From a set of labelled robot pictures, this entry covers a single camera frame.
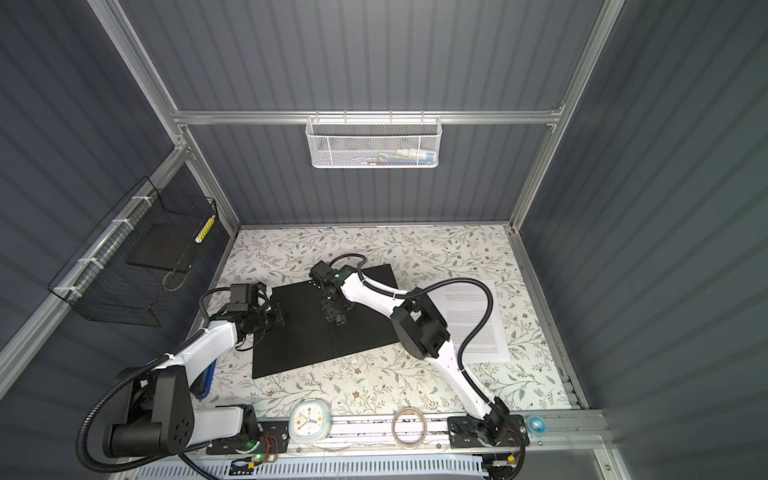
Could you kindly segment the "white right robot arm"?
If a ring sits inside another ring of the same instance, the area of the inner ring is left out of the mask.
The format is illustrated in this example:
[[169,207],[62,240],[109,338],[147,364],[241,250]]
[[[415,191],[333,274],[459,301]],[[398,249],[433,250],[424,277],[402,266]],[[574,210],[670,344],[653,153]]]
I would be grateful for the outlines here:
[[[475,421],[474,436],[485,446],[498,445],[511,427],[510,410],[503,400],[491,396],[464,362],[466,348],[493,313],[494,299],[489,287],[477,279],[458,277],[405,291],[368,278],[361,265],[335,268],[333,264],[320,261],[309,271],[310,284],[323,292],[320,306],[326,319],[334,322],[355,305],[389,319],[406,352],[432,364],[459,396],[467,417]],[[458,347],[451,339],[444,314],[429,297],[430,293],[453,284],[470,285],[485,300],[478,323]]]

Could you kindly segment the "blue folder with black inside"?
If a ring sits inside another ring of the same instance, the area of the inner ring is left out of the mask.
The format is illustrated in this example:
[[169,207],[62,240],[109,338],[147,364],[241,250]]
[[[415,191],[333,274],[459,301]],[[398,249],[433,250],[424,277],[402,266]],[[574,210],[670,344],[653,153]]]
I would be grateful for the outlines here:
[[363,305],[347,312],[344,324],[329,322],[321,299],[322,292],[307,281],[272,290],[284,325],[254,347],[254,379],[399,342],[389,318]]

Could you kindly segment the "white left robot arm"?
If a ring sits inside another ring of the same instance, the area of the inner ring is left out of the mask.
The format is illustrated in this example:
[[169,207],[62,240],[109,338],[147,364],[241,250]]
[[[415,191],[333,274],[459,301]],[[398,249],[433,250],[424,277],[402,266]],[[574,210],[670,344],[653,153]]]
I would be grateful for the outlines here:
[[283,324],[264,283],[232,284],[226,290],[229,301],[207,326],[117,393],[102,443],[107,457],[172,456],[231,437],[245,451],[261,443],[262,429],[251,406],[216,407],[208,413],[193,406],[197,389],[211,379],[209,367],[222,353],[249,335],[258,341]]

